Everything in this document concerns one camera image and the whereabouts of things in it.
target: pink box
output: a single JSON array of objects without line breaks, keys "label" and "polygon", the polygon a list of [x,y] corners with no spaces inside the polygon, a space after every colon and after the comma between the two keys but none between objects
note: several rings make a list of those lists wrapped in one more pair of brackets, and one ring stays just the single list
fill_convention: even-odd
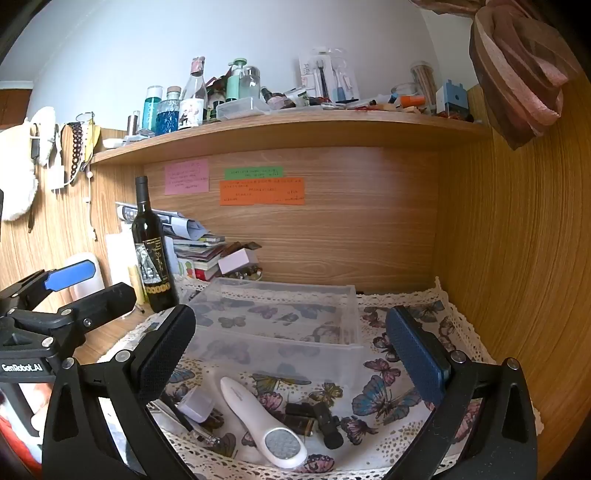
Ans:
[{"label": "pink box", "polygon": [[256,254],[253,250],[242,248],[227,257],[220,258],[217,264],[219,265],[222,274],[226,274],[238,270],[239,268],[254,265],[257,262],[258,260],[256,259]]}]

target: blue bottle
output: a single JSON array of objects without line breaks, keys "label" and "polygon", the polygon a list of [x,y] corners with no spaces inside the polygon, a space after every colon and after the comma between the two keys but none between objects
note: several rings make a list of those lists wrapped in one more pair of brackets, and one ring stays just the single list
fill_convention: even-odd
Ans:
[{"label": "blue bottle", "polygon": [[156,135],[168,134],[178,130],[178,106],[180,104],[181,87],[168,87],[166,100],[158,104],[156,116]]},{"label": "blue bottle", "polygon": [[142,116],[142,128],[147,128],[152,132],[156,129],[156,114],[158,104],[162,100],[162,87],[152,85],[148,87],[146,100],[144,100],[144,114]]}]

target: white fluffy item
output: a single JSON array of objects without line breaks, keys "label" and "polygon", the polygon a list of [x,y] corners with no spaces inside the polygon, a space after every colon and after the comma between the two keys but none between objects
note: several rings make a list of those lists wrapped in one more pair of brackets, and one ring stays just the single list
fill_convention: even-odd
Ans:
[{"label": "white fluffy item", "polygon": [[45,106],[37,111],[31,124],[36,124],[39,131],[39,165],[45,167],[56,142],[56,111],[52,106]]},{"label": "white fluffy item", "polygon": [[31,124],[0,132],[0,189],[4,192],[2,221],[16,220],[33,203],[38,180],[31,160]]}]

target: small bottle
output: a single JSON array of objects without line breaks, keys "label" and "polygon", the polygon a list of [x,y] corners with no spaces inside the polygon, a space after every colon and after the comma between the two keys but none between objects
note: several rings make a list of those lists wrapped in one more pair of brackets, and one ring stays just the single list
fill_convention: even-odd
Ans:
[{"label": "small bottle", "polygon": [[166,100],[158,104],[156,116],[156,135],[176,132],[178,130],[178,109],[181,96],[181,87],[168,87]]},{"label": "small bottle", "polygon": [[228,65],[232,67],[232,74],[226,84],[226,101],[231,102],[240,98],[240,75],[243,66],[246,65],[246,59],[234,59]]},{"label": "small bottle", "polygon": [[160,85],[152,85],[151,87],[148,87],[146,100],[144,100],[142,128],[147,128],[152,132],[156,129],[156,114],[160,100],[162,100],[162,87]]},{"label": "small bottle", "polygon": [[197,127],[203,123],[207,106],[207,90],[203,80],[205,57],[196,57],[191,64],[191,76],[180,96],[178,129]]},{"label": "small bottle", "polygon": [[242,69],[238,93],[240,98],[261,96],[261,71],[258,68],[247,65]]}]

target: white plastic container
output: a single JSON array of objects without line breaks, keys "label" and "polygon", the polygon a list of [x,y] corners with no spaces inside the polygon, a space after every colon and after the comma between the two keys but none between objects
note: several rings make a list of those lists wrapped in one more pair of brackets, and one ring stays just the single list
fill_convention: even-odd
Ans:
[{"label": "white plastic container", "polygon": [[217,118],[219,120],[234,120],[246,116],[265,115],[271,111],[271,107],[269,107],[263,100],[253,97],[221,103],[216,108]]}]

